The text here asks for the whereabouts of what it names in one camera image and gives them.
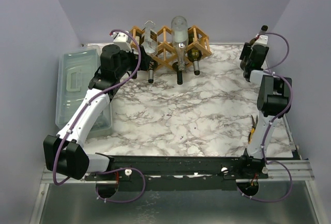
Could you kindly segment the green wine bottle brown label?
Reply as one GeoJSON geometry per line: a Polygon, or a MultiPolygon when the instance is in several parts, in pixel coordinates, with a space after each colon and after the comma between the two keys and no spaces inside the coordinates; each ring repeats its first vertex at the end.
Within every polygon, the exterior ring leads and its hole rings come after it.
{"type": "Polygon", "coordinates": [[[148,67],[148,83],[153,84],[154,82],[154,72],[158,67],[158,63],[155,60],[152,60],[148,67]]]}

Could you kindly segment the clear square glass bottle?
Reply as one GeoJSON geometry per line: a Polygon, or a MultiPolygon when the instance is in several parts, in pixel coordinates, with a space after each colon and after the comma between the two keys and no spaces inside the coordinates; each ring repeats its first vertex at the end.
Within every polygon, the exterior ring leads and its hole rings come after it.
{"type": "Polygon", "coordinates": [[[151,55],[157,54],[157,32],[155,31],[156,25],[152,21],[147,21],[144,23],[143,28],[143,42],[142,46],[144,47],[144,50],[146,53],[151,55]]]}

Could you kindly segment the green bottle silver neck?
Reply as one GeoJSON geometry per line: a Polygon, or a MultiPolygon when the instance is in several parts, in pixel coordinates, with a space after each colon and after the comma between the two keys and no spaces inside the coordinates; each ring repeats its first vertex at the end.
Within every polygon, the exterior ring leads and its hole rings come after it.
{"type": "Polygon", "coordinates": [[[192,47],[187,51],[189,61],[193,65],[193,72],[196,76],[200,74],[199,61],[202,58],[202,52],[195,47],[192,47]]]}

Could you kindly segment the clear round glass bottle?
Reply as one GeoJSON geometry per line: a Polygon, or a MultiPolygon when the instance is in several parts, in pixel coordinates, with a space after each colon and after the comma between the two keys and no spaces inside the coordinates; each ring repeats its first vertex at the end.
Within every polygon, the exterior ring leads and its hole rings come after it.
{"type": "Polygon", "coordinates": [[[185,69],[185,54],[188,46],[188,24],[182,16],[176,16],[171,22],[172,45],[177,54],[178,66],[185,69]]]}

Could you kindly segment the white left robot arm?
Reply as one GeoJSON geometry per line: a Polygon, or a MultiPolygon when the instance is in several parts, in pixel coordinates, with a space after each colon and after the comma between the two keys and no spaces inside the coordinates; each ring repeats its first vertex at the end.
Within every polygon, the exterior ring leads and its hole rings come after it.
{"type": "Polygon", "coordinates": [[[139,54],[124,51],[115,44],[102,48],[101,65],[91,79],[85,98],[67,125],[57,135],[48,135],[43,142],[46,167],[54,174],[80,180],[86,173],[95,173],[109,180],[115,168],[106,155],[90,154],[84,149],[86,138],[97,118],[110,105],[120,86],[122,77],[138,70],[152,70],[154,62],[139,46],[139,54]]]}

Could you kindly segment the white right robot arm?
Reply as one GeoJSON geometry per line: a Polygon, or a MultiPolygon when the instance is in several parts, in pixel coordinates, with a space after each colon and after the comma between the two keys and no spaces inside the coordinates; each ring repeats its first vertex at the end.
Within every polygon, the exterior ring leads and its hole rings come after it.
{"type": "Polygon", "coordinates": [[[251,117],[248,147],[238,165],[238,173],[243,178],[252,177],[265,165],[267,147],[276,124],[291,107],[292,79],[273,76],[262,68],[268,51],[266,45],[246,42],[239,58],[243,77],[260,87],[257,98],[259,114],[251,117]]]}

